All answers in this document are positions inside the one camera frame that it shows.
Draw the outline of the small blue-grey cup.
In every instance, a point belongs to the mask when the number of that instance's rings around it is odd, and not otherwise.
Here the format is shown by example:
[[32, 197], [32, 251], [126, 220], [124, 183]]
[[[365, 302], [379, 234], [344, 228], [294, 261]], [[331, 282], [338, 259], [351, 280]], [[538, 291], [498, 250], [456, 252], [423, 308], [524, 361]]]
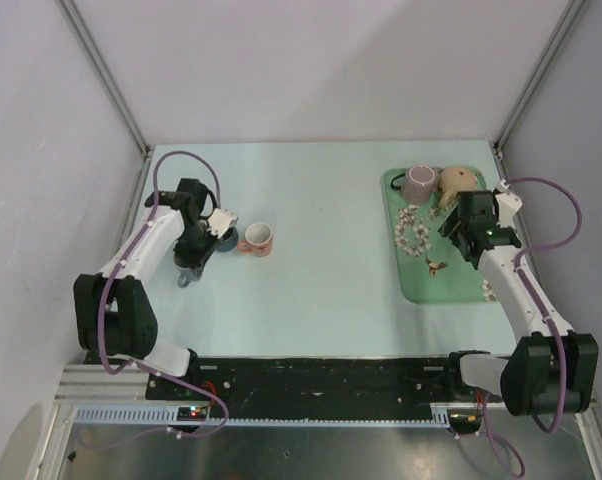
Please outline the small blue-grey cup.
[[201, 277], [202, 271], [200, 269], [182, 270], [177, 280], [177, 286], [180, 289], [185, 289], [192, 283], [198, 282]]

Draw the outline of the salmon pink mug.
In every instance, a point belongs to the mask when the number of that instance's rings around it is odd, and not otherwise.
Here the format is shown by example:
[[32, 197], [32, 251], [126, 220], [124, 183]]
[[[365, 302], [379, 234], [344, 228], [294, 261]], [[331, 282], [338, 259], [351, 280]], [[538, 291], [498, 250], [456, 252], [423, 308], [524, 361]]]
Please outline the salmon pink mug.
[[262, 222], [250, 225], [244, 234], [244, 239], [237, 244], [241, 253], [253, 254], [258, 257], [269, 256], [273, 246], [273, 231]]

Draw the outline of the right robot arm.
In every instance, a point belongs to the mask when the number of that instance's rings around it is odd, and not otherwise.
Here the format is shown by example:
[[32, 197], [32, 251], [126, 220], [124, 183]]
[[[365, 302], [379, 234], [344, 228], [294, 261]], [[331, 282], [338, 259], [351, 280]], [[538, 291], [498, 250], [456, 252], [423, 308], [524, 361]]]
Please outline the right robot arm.
[[445, 393], [467, 400], [478, 389], [501, 398], [514, 416], [581, 413], [590, 406], [599, 347], [552, 306], [508, 222], [521, 201], [505, 188], [462, 192], [440, 227], [461, 257], [491, 286], [512, 329], [508, 357], [466, 351], [450, 356]]

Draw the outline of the blue mug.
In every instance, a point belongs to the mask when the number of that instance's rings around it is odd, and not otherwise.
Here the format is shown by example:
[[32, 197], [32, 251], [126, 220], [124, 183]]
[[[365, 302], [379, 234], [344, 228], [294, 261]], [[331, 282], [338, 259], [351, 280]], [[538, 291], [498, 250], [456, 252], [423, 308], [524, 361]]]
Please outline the blue mug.
[[216, 247], [217, 252], [230, 252], [236, 248], [239, 242], [239, 234], [236, 228], [232, 227], [221, 237]]

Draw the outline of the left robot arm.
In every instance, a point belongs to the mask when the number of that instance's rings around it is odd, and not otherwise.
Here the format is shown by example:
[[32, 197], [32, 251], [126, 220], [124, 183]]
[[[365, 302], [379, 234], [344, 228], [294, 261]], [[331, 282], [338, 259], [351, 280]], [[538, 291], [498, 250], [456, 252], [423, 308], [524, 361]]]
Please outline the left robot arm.
[[81, 274], [74, 282], [79, 345], [105, 359], [140, 362], [168, 374], [168, 387], [178, 397], [195, 397], [203, 376], [189, 366], [189, 349], [160, 335], [146, 284], [167, 254], [179, 273], [178, 287], [200, 279], [237, 221], [197, 179], [181, 179], [174, 191], [153, 190], [140, 224], [115, 256], [99, 272]]

